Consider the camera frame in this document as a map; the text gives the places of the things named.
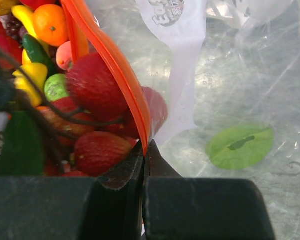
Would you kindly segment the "clear orange zip top bag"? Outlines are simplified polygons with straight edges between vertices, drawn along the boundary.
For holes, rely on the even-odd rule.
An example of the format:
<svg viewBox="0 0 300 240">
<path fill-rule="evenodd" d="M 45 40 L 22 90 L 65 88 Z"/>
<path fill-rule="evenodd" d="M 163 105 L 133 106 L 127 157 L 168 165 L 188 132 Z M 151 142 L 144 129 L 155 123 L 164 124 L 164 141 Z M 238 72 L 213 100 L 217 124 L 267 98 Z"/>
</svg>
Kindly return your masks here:
<svg viewBox="0 0 300 240">
<path fill-rule="evenodd" d="M 300 0 L 66 0 L 183 177 L 300 178 Z"/>
</svg>

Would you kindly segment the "green custard apple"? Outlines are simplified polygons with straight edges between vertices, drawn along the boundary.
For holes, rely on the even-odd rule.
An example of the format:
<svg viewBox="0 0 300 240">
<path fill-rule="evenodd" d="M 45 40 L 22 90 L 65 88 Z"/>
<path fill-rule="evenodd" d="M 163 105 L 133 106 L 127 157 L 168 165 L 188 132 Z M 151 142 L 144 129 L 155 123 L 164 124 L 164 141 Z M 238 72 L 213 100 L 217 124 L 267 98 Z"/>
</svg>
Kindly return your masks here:
<svg viewBox="0 0 300 240">
<path fill-rule="evenodd" d="M 60 73 L 50 76 L 45 82 L 44 94 L 50 102 L 68 97 L 69 93 L 66 90 L 66 76 Z"/>
</svg>

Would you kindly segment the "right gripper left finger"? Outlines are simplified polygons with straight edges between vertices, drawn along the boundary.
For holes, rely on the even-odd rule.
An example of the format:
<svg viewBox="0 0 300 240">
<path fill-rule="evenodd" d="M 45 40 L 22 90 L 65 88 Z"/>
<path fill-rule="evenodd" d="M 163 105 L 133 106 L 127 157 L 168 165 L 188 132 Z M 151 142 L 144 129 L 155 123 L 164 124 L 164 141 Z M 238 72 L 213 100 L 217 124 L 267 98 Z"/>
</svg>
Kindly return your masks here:
<svg viewBox="0 0 300 240">
<path fill-rule="evenodd" d="M 144 160 L 142 143 L 139 141 L 128 154 L 128 156 L 108 170 L 106 173 L 97 177 L 97 180 L 105 189 L 120 191 L 128 183 L 138 177 Z"/>
</svg>

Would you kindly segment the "lychee bunch with leaves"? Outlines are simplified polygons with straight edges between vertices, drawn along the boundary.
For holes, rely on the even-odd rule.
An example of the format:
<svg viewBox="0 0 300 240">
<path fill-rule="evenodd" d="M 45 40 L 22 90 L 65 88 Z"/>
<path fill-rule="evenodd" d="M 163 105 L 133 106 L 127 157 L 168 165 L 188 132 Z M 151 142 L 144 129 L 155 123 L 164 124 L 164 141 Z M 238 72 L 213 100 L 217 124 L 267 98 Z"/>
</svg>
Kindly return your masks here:
<svg viewBox="0 0 300 240">
<path fill-rule="evenodd" d="M 94 52 L 71 64 L 62 75 L 65 97 L 36 112 L 71 148 L 71 176 L 98 177 L 124 161 L 141 141 L 136 121 L 123 93 L 101 56 Z M 228 124 L 204 129 L 201 139 L 178 145 L 183 169 L 196 160 L 225 171 L 248 170 L 268 157 L 276 132 L 262 122 Z"/>
</svg>

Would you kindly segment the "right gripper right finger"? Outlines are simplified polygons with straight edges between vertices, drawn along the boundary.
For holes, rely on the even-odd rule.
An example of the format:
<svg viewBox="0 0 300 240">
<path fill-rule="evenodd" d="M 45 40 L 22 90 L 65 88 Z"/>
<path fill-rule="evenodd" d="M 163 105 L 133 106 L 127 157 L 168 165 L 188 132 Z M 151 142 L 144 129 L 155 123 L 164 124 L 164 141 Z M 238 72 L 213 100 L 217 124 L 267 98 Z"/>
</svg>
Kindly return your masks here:
<svg viewBox="0 0 300 240">
<path fill-rule="evenodd" d="M 143 184 L 167 185 L 183 177 L 163 158 L 157 143 L 153 139 L 144 158 Z"/>
</svg>

